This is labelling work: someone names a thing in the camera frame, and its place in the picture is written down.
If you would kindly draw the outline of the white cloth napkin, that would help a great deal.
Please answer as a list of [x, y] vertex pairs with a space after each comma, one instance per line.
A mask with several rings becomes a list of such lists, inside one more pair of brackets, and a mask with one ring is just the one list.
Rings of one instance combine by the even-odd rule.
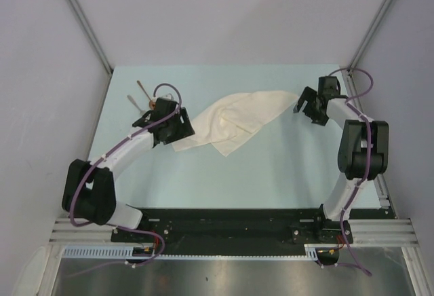
[[298, 95], [283, 90], [225, 96], [191, 120], [194, 135], [172, 143], [172, 147], [180, 152], [211, 144], [226, 157], [297, 100]]

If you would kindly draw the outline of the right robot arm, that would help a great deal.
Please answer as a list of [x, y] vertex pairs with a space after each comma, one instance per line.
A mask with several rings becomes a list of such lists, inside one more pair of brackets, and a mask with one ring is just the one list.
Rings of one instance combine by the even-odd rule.
[[384, 173], [388, 166], [389, 125], [362, 113], [341, 94], [335, 76], [319, 78], [316, 90], [306, 87], [294, 106], [294, 113], [304, 113], [313, 124], [325, 126], [330, 120], [342, 129], [337, 165], [340, 172], [330, 197], [321, 206], [325, 219], [313, 225], [313, 235], [329, 242], [337, 234], [333, 221], [349, 218], [359, 192]]

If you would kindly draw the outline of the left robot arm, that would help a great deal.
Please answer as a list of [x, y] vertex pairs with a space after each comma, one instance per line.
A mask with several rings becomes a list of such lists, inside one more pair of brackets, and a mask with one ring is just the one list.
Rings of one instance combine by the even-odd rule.
[[194, 134], [184, 107], [175, 100], [157, 98], [154, 108], [137, 119], [129, 134], [110, 151], [92, 161], [76, 159], [69, 165], [62, 209], [89, 223], [125, 227], [133, 240], [145, 240], [150, 225], [142, 220], [141, 210], [117, 200], [115, 181], [158, 144], [169, 145]]

